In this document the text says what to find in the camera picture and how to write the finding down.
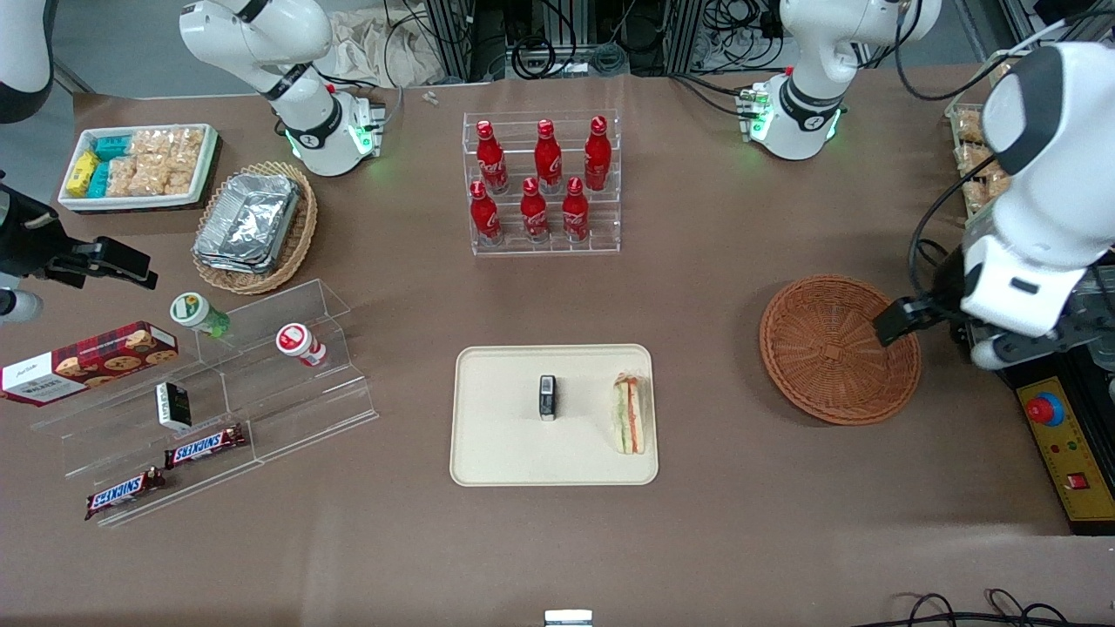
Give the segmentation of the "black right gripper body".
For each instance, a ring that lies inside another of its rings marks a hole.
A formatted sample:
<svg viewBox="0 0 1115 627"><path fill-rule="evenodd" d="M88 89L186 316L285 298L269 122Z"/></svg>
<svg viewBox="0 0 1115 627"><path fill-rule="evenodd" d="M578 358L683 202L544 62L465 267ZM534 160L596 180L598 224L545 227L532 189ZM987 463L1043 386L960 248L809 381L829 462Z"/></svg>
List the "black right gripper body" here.
<svg viewBox="0 0 1115 627"><path fill-rule="evenodd" d="M1 191L1 273L23 278L49 266L66 247L58 214L10 187Z"/></svg>

